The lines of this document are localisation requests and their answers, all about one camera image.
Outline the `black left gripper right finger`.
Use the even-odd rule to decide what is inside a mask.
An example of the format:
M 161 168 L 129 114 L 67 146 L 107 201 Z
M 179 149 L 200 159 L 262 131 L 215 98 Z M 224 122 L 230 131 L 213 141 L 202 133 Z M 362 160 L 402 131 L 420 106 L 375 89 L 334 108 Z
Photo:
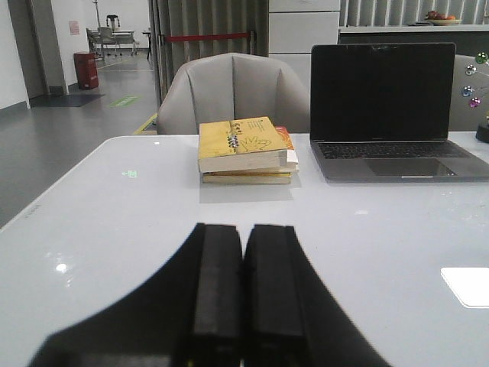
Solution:
M 322 283 L 292 226 L 251 230 L 243 282 L 244 365 L 388 364 Z

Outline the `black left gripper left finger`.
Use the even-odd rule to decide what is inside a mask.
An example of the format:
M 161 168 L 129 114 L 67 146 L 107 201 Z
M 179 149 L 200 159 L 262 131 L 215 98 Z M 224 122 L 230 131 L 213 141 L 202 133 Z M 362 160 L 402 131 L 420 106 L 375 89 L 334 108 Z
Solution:
M 49 336 L 32 366 L 239 366 L 241 241 L 198 223 L 157 272 L 97 314 Z

